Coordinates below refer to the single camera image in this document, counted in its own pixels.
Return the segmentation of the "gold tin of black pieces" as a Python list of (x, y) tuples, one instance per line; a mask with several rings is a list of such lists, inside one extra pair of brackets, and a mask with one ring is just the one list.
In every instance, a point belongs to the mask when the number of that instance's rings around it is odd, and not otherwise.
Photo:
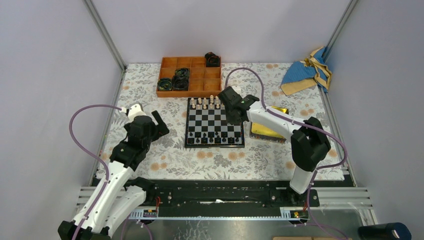
[(249, 137), (256, 140), (284, 144), (286, 138), (279, 133), (254, 121), (249, 121)]

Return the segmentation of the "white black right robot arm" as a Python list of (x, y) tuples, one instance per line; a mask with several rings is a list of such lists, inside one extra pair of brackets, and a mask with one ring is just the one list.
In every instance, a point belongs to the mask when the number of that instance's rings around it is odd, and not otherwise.
[(224, 105), (228, 123), (260, 124), (289, 141), (295, 170), (286, 198), (293, 206), (301, 205), (307, 199), (306, 191), (317, 165), (331, 149), (321, 122), (315, 117), (304, 120), (290, 116), (250, 94), (242, 97), (231, 86), (220, 92), (218, 98)]

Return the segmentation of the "black coil compartment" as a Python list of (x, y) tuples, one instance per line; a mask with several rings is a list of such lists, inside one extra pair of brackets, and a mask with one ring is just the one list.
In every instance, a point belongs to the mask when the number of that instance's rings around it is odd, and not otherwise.
[(205, 66), (207, 68), (218, 68), (221, 66), (221, 57), (214, 54), (213, 52), (208, 52), (204, 55)]
[(189, 89), (190, 70), (188, 68), (178, 68), (171, 79), (174, 91), (187, 91)]

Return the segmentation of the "black coil middle compartment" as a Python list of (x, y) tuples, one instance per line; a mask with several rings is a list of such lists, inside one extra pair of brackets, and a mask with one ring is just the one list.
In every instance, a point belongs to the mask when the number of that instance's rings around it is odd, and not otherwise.
[(171, 79), (174, 91), (187, 91), (189, 89), (190, 70), (188, 68), (178, 68)]

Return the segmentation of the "black silver chess board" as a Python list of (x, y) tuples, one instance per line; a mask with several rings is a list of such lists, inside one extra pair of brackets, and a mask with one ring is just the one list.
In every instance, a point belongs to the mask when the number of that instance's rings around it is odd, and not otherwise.
[[(194, 144), (188, 144), (189, 133), (193, 132)], [(195, 133), (201, 132), (200, 143), (196, 143)], [(203, 133), (207, 133), (207, 144), (202, 144)], [(209, 143), (209, 132), (221, 132), (221, 144)], [(235, 138), (239, 138), (239, 144), (229, 144), (228, 137), (226, 144), (222, 143), (222, 132), (234, 132)], [(223, 104), (217, 97), (204, 97), (204, 98), (188, 98), (187, 99), (187, 116), (186, 116), (186, 130), (184, 137), (184, 147), (190, 148), (244, 148), (245, 147), (245, 134), (244, 125), (232, 125), (227, 122), (226, 111)]]

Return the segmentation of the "black green coil left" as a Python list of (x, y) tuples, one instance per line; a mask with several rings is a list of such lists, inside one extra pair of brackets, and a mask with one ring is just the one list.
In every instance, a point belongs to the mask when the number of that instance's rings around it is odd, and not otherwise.
[(158, 91), (172, 91), (173, 84), (172, 79), (168, 77), (160, 78), (157, 82), (157, 90)]

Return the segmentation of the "blue yellow cloth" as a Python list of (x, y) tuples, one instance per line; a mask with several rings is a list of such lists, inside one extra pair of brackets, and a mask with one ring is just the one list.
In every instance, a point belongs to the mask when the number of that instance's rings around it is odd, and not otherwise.
[(323, 88), (324, 92), (328, 92), (333, 73), (324, 62), (325, 50), (325, 47), (318, 48), (304, 60), (292, 63), (280, 85), (285, 95), (292, 95), (315, 86), (319, 86)]

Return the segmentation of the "black coil top compartment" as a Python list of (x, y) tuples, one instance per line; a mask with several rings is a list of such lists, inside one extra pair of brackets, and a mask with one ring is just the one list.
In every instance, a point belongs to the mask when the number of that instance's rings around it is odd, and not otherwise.
[(214, 54), (213, 52), (208, 52), (204, 55), (205, 66), (207, 68), (218, 68), (221, 66), (221, 57)]

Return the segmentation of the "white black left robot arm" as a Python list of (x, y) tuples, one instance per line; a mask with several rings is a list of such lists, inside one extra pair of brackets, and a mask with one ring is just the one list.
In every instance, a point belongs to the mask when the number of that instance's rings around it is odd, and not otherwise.
[(139, 205), (155, 200), (154, 184), (142, 177), (129, 180), (146, 158), (151, 143), (169, 133), (155, 110), (151, 116), (137, 110), (124, 128), (126, 138), (116, 145), (100, 180), (84, 207), (71, 221), (58, 227), (62, 240), (110, 240), (117, 228)]

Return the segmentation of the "floral table mat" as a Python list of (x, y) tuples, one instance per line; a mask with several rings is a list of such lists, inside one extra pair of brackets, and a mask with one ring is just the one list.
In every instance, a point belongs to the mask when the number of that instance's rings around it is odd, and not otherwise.
[[(288, 109), (290, 115), (320, 120), (330, 131), (320, 89), (310, 87), (285, 95), (280, 85), (287, 63), (224, 63), (222, 77), (230, 86), (239, 86), (241, 95), (264, 96), (267, 105)], [(156, 86), (160, 74), (158, 63), (133, 63), (127, 67), (118, 97), (119, 107), (141, 103), (150, 114), (158, 111), (170, 132), (151, 144), (146, 158), (133, 177), (180, 180), (290, 180), (295, 163), (288, 142), (278, 143), (250, 137), (250, 123), (244, 124), (243, 148), (185, 148), (187, 100), (159, 98)]]

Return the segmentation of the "black cylinder bottom right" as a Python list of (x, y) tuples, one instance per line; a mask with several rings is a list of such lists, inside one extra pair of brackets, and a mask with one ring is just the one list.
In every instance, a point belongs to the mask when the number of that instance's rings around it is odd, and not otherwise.
[(361, 226), (357, 230), (362, 240), (411, 240), (412, 234), (401, 222)]

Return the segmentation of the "orange compartment tray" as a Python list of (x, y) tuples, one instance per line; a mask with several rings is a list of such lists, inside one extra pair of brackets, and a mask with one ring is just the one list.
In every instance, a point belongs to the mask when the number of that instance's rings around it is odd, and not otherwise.
[[(176, 69), (188, 68), (190, 72), (187, 91), (158, 91), (157, 85), (161, 78), (170, 78)], [(223, 89), (222, 68), (206, 67), (204, 56), (167, 56), (161, 60), (159, 76), (156, 83), (156, 95), (159, 98), (188, 98), (216, 96)]]

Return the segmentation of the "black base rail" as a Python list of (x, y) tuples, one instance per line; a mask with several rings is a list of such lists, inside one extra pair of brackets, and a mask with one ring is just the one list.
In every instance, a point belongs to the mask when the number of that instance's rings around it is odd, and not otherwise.
[(281, 208), (320, 206), (318, 193), (298, 194), (287, 180), (150, 180), (143, 207), (159, 217), (277, 217)]

